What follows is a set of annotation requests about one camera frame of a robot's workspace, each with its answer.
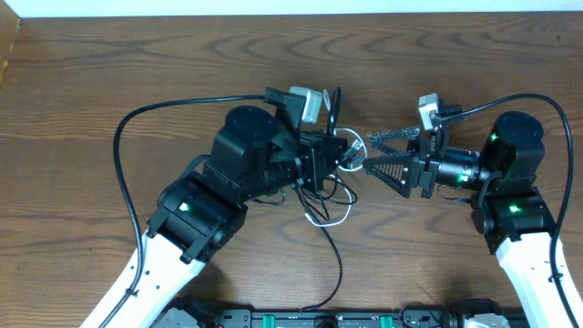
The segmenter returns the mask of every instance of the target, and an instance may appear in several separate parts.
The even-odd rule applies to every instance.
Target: white wall
[[[583,0],[5,0],[26,17],[583,11]]]

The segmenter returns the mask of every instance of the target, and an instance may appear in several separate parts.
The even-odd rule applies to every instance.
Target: wooden table
[[[562,232],[583,291],[583,14],[335,15],[26,19],[0,88],[0,325],[78,326],[134,250],[112,137],[134,108],[184,97],[342,86],[340,126],[368,134],[417,124],[418,98],[465,108],[540,92],[565,108],[576,179]],[[229,104],[168,108],[132,121],[122,160],[145,227],[158,194],[208,153]],[[495,118],[523,110],[545,127],[537,185],[555,215],[564,132],[542,102],[500,106],[453,130],[481,149]],[[358,172],[360,200],[330,229],[343,285],[328,309],[386,309],[472,297],[519,305],[470,208],[420,190],[405,200]],[[326,239],[290,197],[251,205],[244,227],[187,292],[212,302],[298,309],[336,284]]]

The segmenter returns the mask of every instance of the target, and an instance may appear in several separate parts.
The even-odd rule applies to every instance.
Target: brown object
[[[0,0],[0,87],[2,86],[4,72],[8,67],[8,56],[15,43],[19,24],[20,18],[4,0]]]
[[[339,126],[363,135],[417,124],[417,100],[432,92],[465,109],[516,92],[555,98],[575,140],[561,238],[581,291],[582,22],[583,14],[567,13],[25,20],[0,91],[2,324],[79,326],[127,263],[135,246],[111,146],[129,111],[292,85],[341,86]],[[162,189],[210,151],[233,106],[166,108],[129,123],[121,155],[142,229]],[[544,124],[547,154],[536,184],[556,215],[567,152],[547,104],[517,101],[471,117],[453,129],[452,144],[481,149],[506,110]],[[469,206],[420,199],[420,190],[404,200],[362,172],[343,176],[360,200],[330,229],[344,278],[328,309],[475,297],[519,305]],[[243,228],[188,292],[259,309],[326,298],[336,260],[289,195],[281,208],[251,204]]]

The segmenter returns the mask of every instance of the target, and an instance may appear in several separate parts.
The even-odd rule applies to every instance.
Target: robotic arm
[[[544,96],[525,94],[504,101],[522,97],[550,100],[564,116],[558,105]],[[444,105],[437,94],[421,97],[419,113],[429,136],[421,136],[422,126],[370,136],[372,146],[383,155],[366,160],[363,166],[405,198],[410,197],[415,187],[423,189],[421,197],[431,198],[436,183],[474,190],[470,199],[450,200],[471,205],[476,230],[484,235],[490,253],[497,257],[514,285],[530,326],[576,326],[575,321],[583,323],[583,302],[568,272],[558,239],[565,209],[561,209],[555,223],[533,186],[536,170],[545,155],[541,124],[528,114],[507,112],[496,120],[482,151],[448,146],[450,123],[504,101],[462,112],[459,106]],[[572,148],[567,124],[566,131]],[[406,151],[384,144],[393,138],[408,138]],[[552,242],[553,238],[557,238],[556,243]],[[559,268],[558,272],[554,272],[553,265]]]
[[[148,220],[149,228],[141,236],[142,249],[138,244],[82,327],[150,327],[176,293],[241,228],[246,201],[272,195],[288,185],[318,192],[329,174],[352,161],[355,151],[345,138],[333,135],[333,126],[326,131],[300,132],[302,122],[316,122],[322,94],[302,87],[292,87],[289,93],[268,88],[263,100],[276,107],[274,116],[253,106],[232,109],[215,136],[210,155],[195,158],[162,191],[158,208]],[[203,160],[198,173],[195,168]]]

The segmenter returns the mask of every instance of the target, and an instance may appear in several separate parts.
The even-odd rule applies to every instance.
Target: white cable
[[[330,113],[331,111],[331,104],[330,104],[330,97],[328,95],[328,90],[324,89],[323,93],[323,98],[324,98],[324,104],[326,105],[326,109],[328,109],[328,112]],[[366,149],[366,145],[364,144],[364,140],[363,138],[361,138],[361,136],[356,133],[356,131],[354,131],[351,128],[334,128],[334,131],[332,132],[334,136],[336,136],[336,131],[346,131],[346,132],[350,132],[352,134],[354,134],[354,136],[363,143],[363,151],[364,151],[364,159],[368,159],[368,150]],[[347,169],[347,168],[343,168],[342,166],[338,166],[339,169],[343,170],[344,172],[356,172],[358,170],[363,169],[363,164],[357,166],[356,168],[352,168],[352,169]]]
[[[338,182],[342,182],[340,180],[340,178],[336,177],[335,175],[331,174],[329,175],[329,177],[333,177],[336,179],[336,181]],[[346,218],[348,218],[348,214],[350,213],[350,209],[353,207],[353,205],[351,204],[353,202],[353,195],[350,193],[350,191],[348,191],[348,189],[346,187],[344,187],[344,191],[346,191],[346,194],[348,195],[348,203],[350,205],[348,205],[348,209],[346,210],[346,213],[344,214],[344,217],[341,220],[335,221],[335,222],[331,222],[331,223],[326,223],[326,224],[318,224],[316,223],[316,220],[314,217],[312,217],[310,214],[308,213],[304,213],[306,219],[308,219],[308,221],[313,224],[316,227],[319,228],[327,228],[327,227],[333,227],[335,225],[339,225],[340,223],[344,222],[346,220]]]

